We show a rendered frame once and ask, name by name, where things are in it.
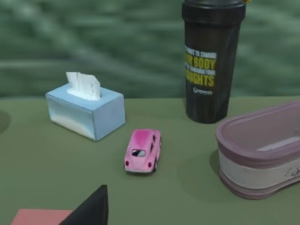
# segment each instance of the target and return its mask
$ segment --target car bumper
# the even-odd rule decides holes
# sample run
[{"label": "car bumper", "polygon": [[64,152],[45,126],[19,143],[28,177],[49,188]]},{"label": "car bumper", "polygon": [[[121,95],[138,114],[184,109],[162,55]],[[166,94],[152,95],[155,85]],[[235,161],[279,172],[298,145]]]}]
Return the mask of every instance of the car bumper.
[{"label": "car bumper", "polygon": [[134,170],[134,169],[125,169],[127,172],[130,173],[151,173],[152,170]]}]

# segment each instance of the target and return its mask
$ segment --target toy car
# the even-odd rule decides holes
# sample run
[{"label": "toy car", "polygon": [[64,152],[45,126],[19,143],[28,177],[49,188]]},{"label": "toy car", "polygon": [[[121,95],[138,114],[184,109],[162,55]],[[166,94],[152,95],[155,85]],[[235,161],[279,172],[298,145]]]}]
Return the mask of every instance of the toy car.
[{"label": "toy car", "polygon": [[153,129],[136,129],[130,138],[125,158],[124,169],[133,173],[152,173],[157,169],[161,133]]}]

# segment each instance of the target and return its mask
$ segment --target black lid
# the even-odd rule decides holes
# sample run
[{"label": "black lid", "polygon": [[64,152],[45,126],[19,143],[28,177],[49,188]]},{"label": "black lid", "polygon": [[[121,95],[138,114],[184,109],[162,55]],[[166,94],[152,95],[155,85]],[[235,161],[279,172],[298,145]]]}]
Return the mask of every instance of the black lid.
[{"label": "black lid", "polygon": [[185,0],[182,4],[182,18],[188,22],[233,25],[241,23],[245,14],[243,0]]},{"label": "black lid", "polygon": [[107,185],[102,185],[60,225],[107,225],[108,194]]}]

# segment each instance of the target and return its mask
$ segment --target pink paper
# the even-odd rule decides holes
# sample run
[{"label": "pink paper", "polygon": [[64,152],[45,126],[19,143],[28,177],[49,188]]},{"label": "pink paper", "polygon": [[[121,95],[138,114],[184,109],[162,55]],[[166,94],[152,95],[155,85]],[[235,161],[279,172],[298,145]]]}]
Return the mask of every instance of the pink paper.
[{"label": "pink paper", "polygon": [[71,210],[19,210],[11,225],[59,225]]}]

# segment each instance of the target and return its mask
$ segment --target green table surface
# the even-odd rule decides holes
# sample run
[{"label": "green table surface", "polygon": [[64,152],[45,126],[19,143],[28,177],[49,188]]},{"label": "green table surface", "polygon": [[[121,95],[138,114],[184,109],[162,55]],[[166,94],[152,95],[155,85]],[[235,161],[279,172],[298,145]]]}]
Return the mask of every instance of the green table surface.
[{"label": "green table surface", "polygon": [[[228,117],[297,97],[232,98]],[[50,122],[44,99],[2,100],[11,123],[0,135],[0,225],[18,209],[73,210],[100,185],[109,225],[294,225],[300,185],[272,197],[239,198],[220,182],[216,124],[187,118],[182,99],[127,99],[127,123],[93,142]],[[162,132],[157,172],[126,174],[125,147],[136,128]]]}]

